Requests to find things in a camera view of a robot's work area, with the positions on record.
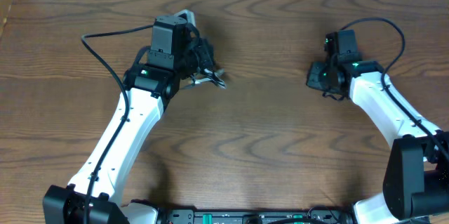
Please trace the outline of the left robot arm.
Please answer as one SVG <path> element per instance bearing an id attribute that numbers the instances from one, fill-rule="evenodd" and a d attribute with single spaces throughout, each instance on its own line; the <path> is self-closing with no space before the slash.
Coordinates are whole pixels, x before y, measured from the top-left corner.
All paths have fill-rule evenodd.
<path id="1" fill-rule="evenodd" d="M 160 211 L 143 201 L 122 206 L 123 190 L 140 149 L 170 100 L 189 79 L 219 88 L 213 47 L 201 37 L 194 13 L 156 17 L 150 45 L 142 47 L 122 79 L 114 115 L 86 163 L 66 187 L 52 185 L 43 198 L 46 223 L 161 223 Z"/>

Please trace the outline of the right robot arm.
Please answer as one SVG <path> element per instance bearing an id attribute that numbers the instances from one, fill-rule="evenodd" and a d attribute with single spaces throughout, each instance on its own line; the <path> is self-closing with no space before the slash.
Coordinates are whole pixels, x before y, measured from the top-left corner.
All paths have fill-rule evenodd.
<path id="1" fill-rule="evenodd" d="M 382 192 L 353 205 L 357 223 L 401 223 L 448 212 L 448 132 L 425 119 L 376 61 L 364 61 L 353 30 L 326 35 L 326 59 L 307 86 L 350 99 L 373 121 L 391 152 Z"/>

